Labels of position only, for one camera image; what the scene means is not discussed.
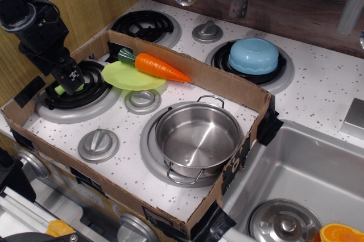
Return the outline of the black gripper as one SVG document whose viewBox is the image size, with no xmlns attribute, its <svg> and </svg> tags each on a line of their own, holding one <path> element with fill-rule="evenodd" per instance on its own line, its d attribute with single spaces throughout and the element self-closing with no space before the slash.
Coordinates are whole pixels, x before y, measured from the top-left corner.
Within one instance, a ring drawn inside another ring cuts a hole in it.
<svg viewBox="0 0 364 242">
<path fill-rule="evenodd" d="M 84 84 L 77 62 L 64 46 L 69 31 L 61 19 L 59 8 L 49 0 L 31 0 L 35 18 L 25 30 L 16 33 L 19 51 L 43 74 L 55 74 L 58 83 L 68 94 Z"/>
</svg>

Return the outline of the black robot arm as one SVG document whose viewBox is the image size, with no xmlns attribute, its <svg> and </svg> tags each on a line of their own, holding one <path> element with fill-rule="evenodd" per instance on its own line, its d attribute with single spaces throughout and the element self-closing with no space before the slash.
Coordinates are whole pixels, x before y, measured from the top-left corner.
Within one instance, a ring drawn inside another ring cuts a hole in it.
<svg viewBox="0 0 364 242">
<path fill-rule="evenodd" d="M 49 0 L 1 0 L 1 27 L 20 41 L 18 49 L 45 76 L 53 75 L 68 94 L 85 80 L 64 42 L 69 31 Z"/>
</svg>

